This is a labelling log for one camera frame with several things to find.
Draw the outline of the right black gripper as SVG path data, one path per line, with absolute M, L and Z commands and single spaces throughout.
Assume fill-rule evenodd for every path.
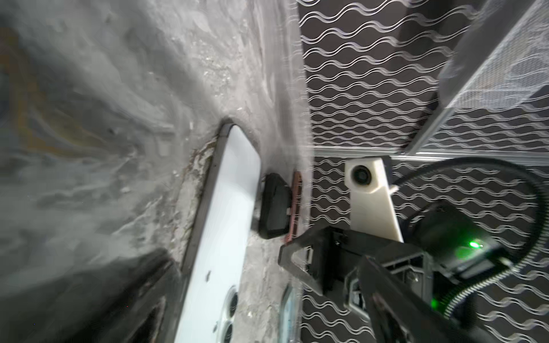
M 335 227 L 315 228 L 282 246 L 278 264 L 316 294 L 330 293 L 330 299 L 344 307 L 348 295 L 345 279 L 364 256 L 372 257 L 431 304 L 433 258 L 412 244 Z

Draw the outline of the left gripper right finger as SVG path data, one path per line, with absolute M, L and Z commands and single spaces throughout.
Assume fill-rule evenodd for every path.
M 363 257 L 357 278 L 377 342 L 484 342 L 444 319 L 371 257 Z

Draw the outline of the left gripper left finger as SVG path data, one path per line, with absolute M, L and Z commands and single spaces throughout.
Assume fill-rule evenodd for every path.
M 68 342 L 173 342 L 182 308 L 183 279 L 166 252 L 141 258 L 144 269 L 106 310 Z

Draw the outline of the black phone case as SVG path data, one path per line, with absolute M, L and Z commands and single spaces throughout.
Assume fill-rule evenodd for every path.
M 270 240 L 290 231 L 290 214 L 293 194 L 290 186 L 279 174 L 265 177 L 258 233 Z

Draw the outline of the pink phone case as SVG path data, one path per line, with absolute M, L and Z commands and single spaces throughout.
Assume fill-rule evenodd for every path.
M 296 171 L 294 173 L 293 185 L 292 185 L 292 204 L 290 208 L 290 224 L 289 232 L 285 237 L 285 243 L 290 243 L 294 238 L 297 237 L 297 228 L 300 217 L 300 203 L 302 198 L 303 191 L 303 177 L 302 173 Z

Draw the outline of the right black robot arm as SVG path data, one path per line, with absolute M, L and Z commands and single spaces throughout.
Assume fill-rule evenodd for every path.
M 308 230 L 280 250 L 278 263 L 321 296 L 369 319 L 377 335 L 423 327 L 458 331 L 454 313 L 472 294 L 533 260 L 548 240 L 548 190 L 525 167 L 494 158 L 437 161 L 389 180 L 390 157 L 345 164 L 350 228 Z M 402 228 L 392 196 L 427 176 L 456 167 L 492 167 L 524 181 L 536 206 L 523 248 L 507 253 L 470 217 L 440 200 L 422 209 L 415 226 Z

